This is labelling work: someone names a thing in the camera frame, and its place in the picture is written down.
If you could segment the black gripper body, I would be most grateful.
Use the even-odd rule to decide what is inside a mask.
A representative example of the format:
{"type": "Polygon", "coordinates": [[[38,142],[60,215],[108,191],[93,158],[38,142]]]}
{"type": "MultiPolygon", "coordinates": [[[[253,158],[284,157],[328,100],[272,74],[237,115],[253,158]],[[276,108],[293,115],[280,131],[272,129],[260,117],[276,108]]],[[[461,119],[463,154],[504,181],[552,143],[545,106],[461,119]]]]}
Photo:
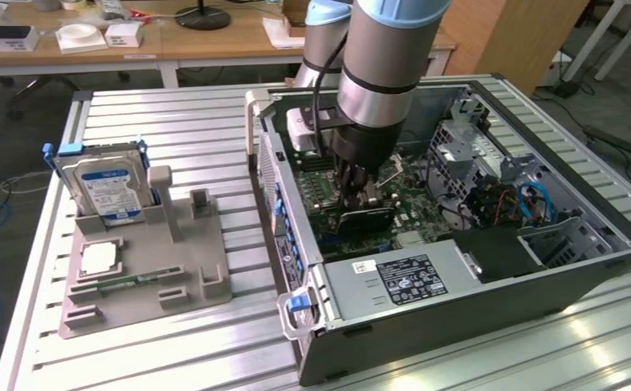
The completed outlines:
{"type": "Polygon", "coordinates": [[[400,122],[385,127],[344,125],[334,129],[329,147],[348,164],[377,171],[392,155],[400,132],[400,122]]]}

